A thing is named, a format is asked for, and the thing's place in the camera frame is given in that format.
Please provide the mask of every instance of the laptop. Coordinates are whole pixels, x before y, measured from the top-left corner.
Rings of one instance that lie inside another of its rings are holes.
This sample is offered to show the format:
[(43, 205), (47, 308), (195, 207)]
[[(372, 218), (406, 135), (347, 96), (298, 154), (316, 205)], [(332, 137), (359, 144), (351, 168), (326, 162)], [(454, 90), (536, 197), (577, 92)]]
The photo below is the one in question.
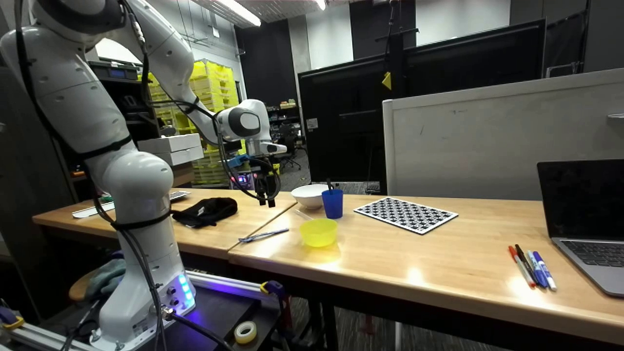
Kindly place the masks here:
[(601, 291), (624, 296), (624, 160), (538, 164), (550, 240)]

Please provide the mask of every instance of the wooden table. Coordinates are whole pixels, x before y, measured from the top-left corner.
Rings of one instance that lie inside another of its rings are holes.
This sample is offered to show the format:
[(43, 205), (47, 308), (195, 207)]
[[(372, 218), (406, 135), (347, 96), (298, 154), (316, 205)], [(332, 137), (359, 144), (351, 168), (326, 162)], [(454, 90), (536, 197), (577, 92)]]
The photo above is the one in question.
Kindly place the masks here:
[[(302, 213), (293, 207), (263, 228), (293, 228), (289, 234), (236, 246), (230, 250), (230, 261), (326, 289), (369, 293), (376, 296), (376, 302), (374, 298), (369, 302), (380, 310), (388, 310), (384, 298), (392, 298), (408, 302), (406, 306), (433, 306), (441, 312), (509, 324), (511, 333), (525, 326), (530, 332), (546, 330), (556, 335), (624, 345), (624, 300), (605, 296), (550, 244), (538, 201), (404, 197), (460, 213), (452, 222), (417, 236), (353, 213), (355, 207), (374, 199), (378, 197), (345, 197), (339, 240), (332, 248), (302, 246), (298, 226), (324, 213)], [(509, 244), (540, 252), (558, 291), (530, 289), (509, 257)], [(419, 308), (398, 314), (419, 314)], [(470, 318), (464, 324), (460, 316), (441, 324), (458, 324), (456, 332), (468, 330), (470, 335), (476, 324)]]
[[(294, 205), (294, 199), (289, 193), (281, 193), (273, 209), (259, 207), (255, 199), (234, 189), (187, 189), (189, 195), (183, 201), (172, 205), (176, 211), (183, 211), (195, 205), (201, 199), (209, 197), (232, 197), (238, 203), (238, 213), (224, 220), (218, 220), (216, 226), (189, 228), (174, 220), (174, 234), (177, 246), (185, 254), (197, 254), (205, 257), (226, 259), (228, 250), (236, 246), (238, 238), (254, 234), (257, 228), (265, 226), (281, 213)], [(57, 211), (41, 213), (33, 216), (33, 222), (43, 228), (68, 230), (68, 236), (99, 236), (115, 238), (115, 230), (101, 220), (99, 216), (90, 216), (76, 220), (72, 218), (74, 211), (92, 207), (90, 201), (62, 207)]]

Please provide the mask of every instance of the ceiling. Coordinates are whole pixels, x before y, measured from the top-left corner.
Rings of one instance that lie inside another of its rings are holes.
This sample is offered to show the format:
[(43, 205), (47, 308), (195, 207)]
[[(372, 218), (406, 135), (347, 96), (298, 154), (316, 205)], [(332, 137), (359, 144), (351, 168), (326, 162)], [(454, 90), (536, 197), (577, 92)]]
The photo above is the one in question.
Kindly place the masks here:
[[(250, 21), (242, 20), (238, 14), (228, 10), (218, 0), (193, 0), (203, 8), (215, 10), (216, 16), (224, 18), (226, 21), (234, 23), (236, 27), (254, 27)], [(296, 18), (310, 12), (320, 12), (314, 0), (236, 0), (252, 14), (255, 14), (261, 21), (281, 21), (289, 18)], [(326, 0), (328, 6), (347, 4), (355, 0)]]

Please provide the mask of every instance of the laptop screen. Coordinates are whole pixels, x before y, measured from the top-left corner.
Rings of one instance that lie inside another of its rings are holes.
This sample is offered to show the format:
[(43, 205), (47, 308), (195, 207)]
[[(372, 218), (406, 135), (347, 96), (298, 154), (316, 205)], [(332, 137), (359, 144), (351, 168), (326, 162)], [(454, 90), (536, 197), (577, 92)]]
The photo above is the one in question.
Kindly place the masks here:
[(554, 238), (624, 240), (624, 160), (538, 164)]

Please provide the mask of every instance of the blue cup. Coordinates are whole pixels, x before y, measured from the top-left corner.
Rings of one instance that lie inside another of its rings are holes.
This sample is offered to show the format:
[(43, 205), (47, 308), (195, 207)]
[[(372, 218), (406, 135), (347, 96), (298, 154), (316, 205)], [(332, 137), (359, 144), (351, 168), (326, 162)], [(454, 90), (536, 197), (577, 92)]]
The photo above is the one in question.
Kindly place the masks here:
[(322, 193), (324, 209), (328, 218), (341, 218), (343, 216), (343, 191), (341, 189), (328, 189)]

